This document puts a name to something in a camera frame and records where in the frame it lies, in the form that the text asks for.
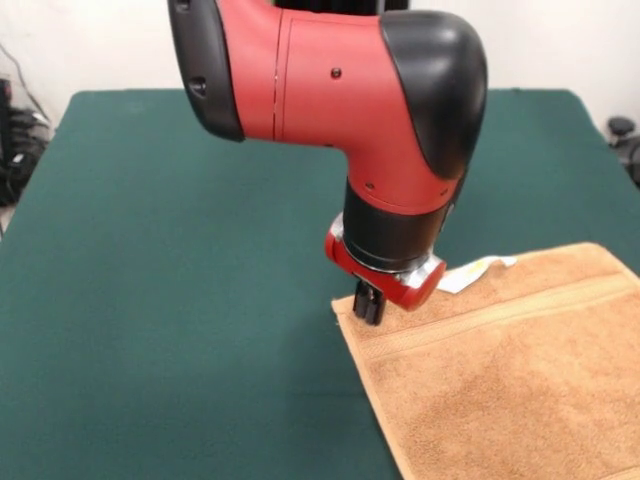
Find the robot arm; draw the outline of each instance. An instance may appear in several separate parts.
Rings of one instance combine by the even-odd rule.
[[[412,310],[444,272],[433,245],[484,116],[476,32],[441,12],[355,16],[264,0],[168,0],[178,64],[213,135],[341,149],[343,212],[328,257],[360,279],[354,310]]]

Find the green tablecloth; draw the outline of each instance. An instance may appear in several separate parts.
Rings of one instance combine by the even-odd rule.
[[[0,248],[0,478],[397,478],[330,309],[345,172],[181,91],[74,97]],[[579,241],[640,272],[640,194],[575,96],[491,92],[437,253]]]

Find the white wall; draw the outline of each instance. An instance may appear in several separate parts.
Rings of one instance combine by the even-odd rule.
[[[640,123],[637,0],[413,0],[413,7],[448,10],[475,26],[491,86],[570,88],[599,128],[613,114]],[[166,0],[0,0],[0,41],[54,120],[78,90],[180,85]],[[0,55],[3,71],[14,73]]]

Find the screw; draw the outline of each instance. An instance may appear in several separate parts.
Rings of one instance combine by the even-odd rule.
[[[187,12],[191,8],[191,0],[176,0],[176,7],[179,12]]]
[[[195,77],[189,80],[189,87],[199,97],[207,95],[207,81],[203,77]]]

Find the black object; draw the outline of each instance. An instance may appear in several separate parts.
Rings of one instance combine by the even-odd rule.
[[[275,5],[292,10],[309,10],[317,13],[340,13],[348,15],[376,15],[378,0],[276,0]],[[386,0],[385,11],[407,10],[409,0]]]
[[[364,319],[368,325],[378,326],[382,322],[382,314],[386,305],[383,293],[365,282],[359,280],[353,300],[353,312],[358,318]]]
[[[429,256],[448,208],[420,215],[386,212],[362,200],[347,182],[344,245],[353,258],[374,270],[413,270]]]
[[[182,82],[196,116],[209,133],[243,141],[227,41],[216,2],[170,1],[169,20]]]
[[[36,112],[11,106],[11,83],[0,79],[0,206],[16,204],[48,141],[36,134]]]
[[[631,181],[640,188],[640,135],[631,135],[635,123],[626,117],[611,117],[607,122],[609,146],[616,152],[620,164]]]
[[[11,83],[0,79],[0,161],[13,158],[11,146],[11,124],[9,112],[11,110]]]
[[[38,100],[36,100],[36,98],[33,96],[33,94],[29,91],[29,87],[27,86],[27,82],[25,81],[24,75],[22,74],[22,67],[20,66],[20,62],[18,62],[18,60],[13,55],[11,55],[11,53],[9,53],[9,51],[1,43],[0,43],[0,52],[2,52],[2,54],[5,57],[7,57],[11,63],[13,63],[13,66],[15,67],[16,72],[18,73],[18,79],[20,80],[22,88],[24,89],[24,93],[27,94],[27,97],[29,97],[29,100],[31,101],[33,106],[36,108],[38,113],[40,115],[42,115],[42,118],[44,118],[47,121],[47,123],[50,124],[51,120],[47,116],[46,112],[44,111],[44,109],[42,108],[42,106],[40,105]]]
[[[436,174],[459,178],[471,160],[486,104],[487,59],[480,37],[465,20],[444,12],[386,12],[380,27],[424,158]],[[425,45],[433,52],[426,63]]]

